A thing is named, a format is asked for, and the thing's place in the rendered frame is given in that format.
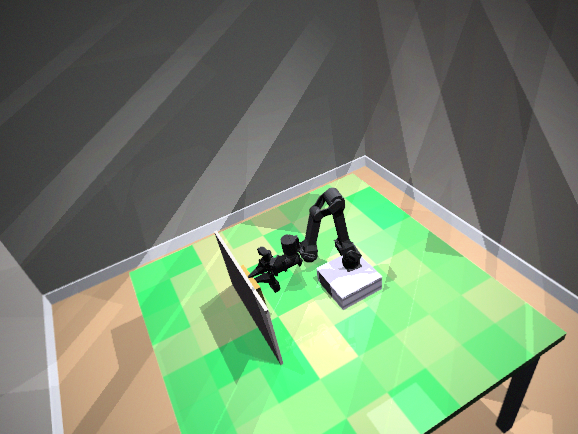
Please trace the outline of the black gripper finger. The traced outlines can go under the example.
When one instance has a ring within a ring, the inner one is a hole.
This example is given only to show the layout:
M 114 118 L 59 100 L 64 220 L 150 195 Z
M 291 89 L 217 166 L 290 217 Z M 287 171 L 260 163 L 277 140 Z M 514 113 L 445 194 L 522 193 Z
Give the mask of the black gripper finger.
M 263 264 L 263 262 L 259 259 L 259 263 L 257 265 L 257 267 L 248 275 L 248 278 L 252 278 L 255 277 L 257 275 L 260 275 L 262 273 L 267 272 L 267 269 L 265 267 L 265 265 Z
M 265 273 L 262 273 L 260 276 L 254 278 L 254 279 L 257 283 L 269 283 L 271 285 L 271 281 Z

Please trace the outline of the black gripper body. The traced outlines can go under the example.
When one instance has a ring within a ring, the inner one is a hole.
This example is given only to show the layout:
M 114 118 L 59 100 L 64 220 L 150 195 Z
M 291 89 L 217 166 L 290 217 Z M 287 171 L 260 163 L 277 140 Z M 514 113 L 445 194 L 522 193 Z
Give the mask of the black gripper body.
M 280 291 L 280 284 L 278 282 L 278 280 L 275 278 L 278 276 L 278 273 L 285 271 L 287 272 L 289 265 L 288 262 L 286 260 L 286 258 L 281 255 L 277 255 L 275 259 L 271 260 L 269 251 L 265 248 L 265 247 L 259 247 L 257 248 L 258 254 L 261 255 L 263 257 L 263 260 L 261 260 L 263 262 L 263 264 L 265 265 L 266 269 L 267 269 L 267 273 L 265 273 L 270 281 L 271 281 L 271 285 L 269 284 L 269 286 L 271 287 L 271 289 L 277 293 Z M 270 261 L 271 260 L 271 261 Z M 275 277 L 274 277 L 275 275 Z

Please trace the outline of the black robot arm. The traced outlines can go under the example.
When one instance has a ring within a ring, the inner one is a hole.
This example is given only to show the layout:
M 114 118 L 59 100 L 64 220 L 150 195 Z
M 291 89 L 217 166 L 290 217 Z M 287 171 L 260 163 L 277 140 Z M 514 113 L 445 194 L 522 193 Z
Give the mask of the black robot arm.
M 329 207 L 321 210 L 325 202 Z M 299 242 L 298 236 L 291 234 L 283 235 L 280 239 L 284 253 L 283 256 L 286 258 L 289 268 L 296 264 L 301 267 L 303 260 L 300 258 L 300 255 L 307 263 L 314 262 L 317 259 L 317 238 L 321 219 L 329 215 L 333 216 L 338 236 L 334 242 L 339 254 L 343 256 L 342 265 L 348 272 L 362 267 L 360 263 L 362 255 L 349 238 L 343 212 L 344 209 L 345 199 L 337 188 L 329 188 L 319 196 L 316 203 L 309 209 L 305 239 Z

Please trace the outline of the yellow picture frame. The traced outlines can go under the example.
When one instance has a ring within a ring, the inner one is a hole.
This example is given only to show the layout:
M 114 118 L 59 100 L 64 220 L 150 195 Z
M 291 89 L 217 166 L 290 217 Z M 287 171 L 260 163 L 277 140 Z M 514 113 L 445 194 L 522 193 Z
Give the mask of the yellow picture frame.
M 248 275 L 250 274 L 249 271 L 245 268 L 244 265 L 242 265 L 242 266 L 240 266 L 240 267 L 242 268 L 242 270 L 244 271 L 244 273 L 245 273 L 246 276 L 248 277 Z M 265 305 L 266 305 L 266 302 L 265 302 L 265 299 L 264 299 L 264 296 L 263 296 L 261 287 L 258 285 L 258 283 L 255 281 L 255 279 L 254 279 L 253 277 L 252 277 L 252 278 L 248 278 L 248 279 L 249 279 L 249 281 L 251 282 L 251 284 L 253 285 L 253 287 L 255 288 L 255 290 L 257 291 L 257 293 L 259 294 L 259 296 L 261 297 L 261 299 L 263 300 L 263 302 L 264 302 Z M 267 307 L 267 305 L 266 305 L 266 307 Z

